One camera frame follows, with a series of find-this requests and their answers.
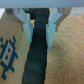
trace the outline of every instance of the cork surface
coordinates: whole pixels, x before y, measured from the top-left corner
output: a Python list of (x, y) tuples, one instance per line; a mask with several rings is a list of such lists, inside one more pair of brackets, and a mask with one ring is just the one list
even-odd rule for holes
[(84, 84), (84, 15), (60, 24), (48, 50), (45, 84)]

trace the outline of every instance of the blue printed design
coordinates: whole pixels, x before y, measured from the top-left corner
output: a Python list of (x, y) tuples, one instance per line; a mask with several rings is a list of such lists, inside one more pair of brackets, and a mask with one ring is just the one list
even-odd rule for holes
[(6, 75), (5, 75), (6, 71), (8, 72), (8, 70), (10, 69), (14, 73), (15, 69), (12, 67), (14, 58), (16, 57), (18, 59), (18, 55), (15, 52), (16, 39), (14, 36), (13, 36), (13, 40), (14, 40), (13, 43), (11, 40), (9, 40), (9, 41), (6, 40), (5, 45), (1, 44), (1, 46), (0, 46), (2, 48), (2, 52), (0, 55), (0, 59), (1, 59), (0, 65), (4, 68), (1, 77), (4, 80), (6, 80)]

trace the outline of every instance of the blue mark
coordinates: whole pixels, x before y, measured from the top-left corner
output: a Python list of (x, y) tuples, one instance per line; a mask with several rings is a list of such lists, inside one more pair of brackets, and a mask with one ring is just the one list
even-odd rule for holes
[(15, 52), (16, 39), (14, 36), (13, 36), (13, 40), (14, 40), (13, 43), (11, 40), (9, 40), (9, 41), (6, 40), (5, 45), (1, 44), (1, 46), (0, 46), (2, 48), (2, 52), (0, 55), (0, 59), (1, 59), (0, 65), (4, 68), (1, 78), (3, 78), (4, 80), (6, 80), (6, 75), (5, 75), (6, 71), (8, 72), (8, 70), (10, 69), (14, 73), (15, 69), (12, 67), (14, 58), (16, 57), (18, 59), (18, 55)]

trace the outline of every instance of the black mechanical part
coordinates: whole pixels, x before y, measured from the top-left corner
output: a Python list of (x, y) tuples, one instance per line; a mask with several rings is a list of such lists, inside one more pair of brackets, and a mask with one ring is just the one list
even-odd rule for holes
[(49, 9), (38, 9), (22, 84), (44, 84), (47, 66), (46, 24)]

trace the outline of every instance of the beige surface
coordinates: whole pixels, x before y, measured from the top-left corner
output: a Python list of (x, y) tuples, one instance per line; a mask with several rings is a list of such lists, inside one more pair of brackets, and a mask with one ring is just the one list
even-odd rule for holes
[(47, 59), (45, 84), (84, 84), (84, 15), (60, 24)]
[(3, 44), (5, 44), (5, 41), (9, 39), (11, 39), (13, 42), (13, 36), (16, 38), (15, 52), (19, 58), (16, 59), (15, 57), (12, 65), (15, 69), (15, 72), (13, 73), (9, 69), (9, 71), (5, 73), (7, 76), (6, 80), (1, 78), (4, 68), (0, 65), (0, 84), (21, 84), (24, 65), (29, 50), (29, 43), (27, 41), (26, 34), (22, 32), (20, 26), (15, 21), (13, 21), (6, 13), (4, 13), (2, 19), (0, 20), (0, 37), (3, 37), (4, 39)]

